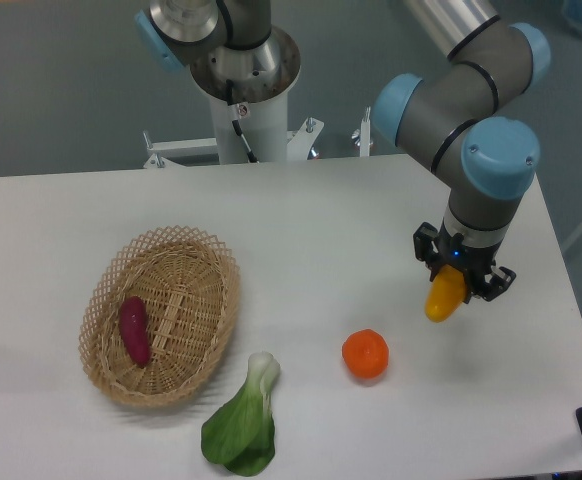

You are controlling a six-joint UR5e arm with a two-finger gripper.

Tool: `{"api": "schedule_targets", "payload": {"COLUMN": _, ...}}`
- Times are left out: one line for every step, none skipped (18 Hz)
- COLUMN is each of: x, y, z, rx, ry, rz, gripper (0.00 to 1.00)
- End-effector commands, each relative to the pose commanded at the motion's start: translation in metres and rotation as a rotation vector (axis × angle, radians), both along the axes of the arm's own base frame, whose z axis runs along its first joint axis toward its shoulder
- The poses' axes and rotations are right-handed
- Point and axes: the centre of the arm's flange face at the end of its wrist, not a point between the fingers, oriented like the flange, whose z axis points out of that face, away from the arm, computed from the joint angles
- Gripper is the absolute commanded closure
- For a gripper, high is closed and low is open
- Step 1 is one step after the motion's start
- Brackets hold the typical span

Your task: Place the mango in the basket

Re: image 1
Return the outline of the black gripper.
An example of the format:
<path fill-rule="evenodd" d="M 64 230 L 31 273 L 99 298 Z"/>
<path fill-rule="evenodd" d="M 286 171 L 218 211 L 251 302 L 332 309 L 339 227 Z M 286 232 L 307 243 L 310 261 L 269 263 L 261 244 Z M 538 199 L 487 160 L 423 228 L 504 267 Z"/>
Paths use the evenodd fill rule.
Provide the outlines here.
<path fill-rule="evenodd" d="M 485 248 L 466 246 L 463 237 L 451 237 L 423 222 L 413 234 L 415 258 L 429 270 L 433 282 L 443 266 L 448 265 L 463 274 L 467 293 L 464 303 L 472 298 L 490 302 L 505 293 L 515 281 L 516 273 L 506 267 L 495 267 L 495 256 L 501 246 L 498 242 Z"/>

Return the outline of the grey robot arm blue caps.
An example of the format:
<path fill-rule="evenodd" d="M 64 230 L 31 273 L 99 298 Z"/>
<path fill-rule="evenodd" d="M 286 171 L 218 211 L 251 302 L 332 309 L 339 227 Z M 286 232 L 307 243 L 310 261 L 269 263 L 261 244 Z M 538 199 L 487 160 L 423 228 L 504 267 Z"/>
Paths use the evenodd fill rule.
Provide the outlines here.
<path fill-rule="evenodd" d="M 392 79 L 371 125 L 450 190 L 440 227 L 421 225 L 416 258 L 430 272 L 430 315 L 493 300 L 515 273 L 495 257 L 530 187 L 540 145 L 500 109 L 546 74 L 551 51 L 536 28 L 505 24 L 487 1 L 411 1 L 408 8 L 450 62 L 434 83 Z M 287 95 L 300 72 L 294 40 L 267 1 L 153 1 L 134 19 L 168 71 L 188 68 L 212 109 L 223 163 L 290 160 Z"/>

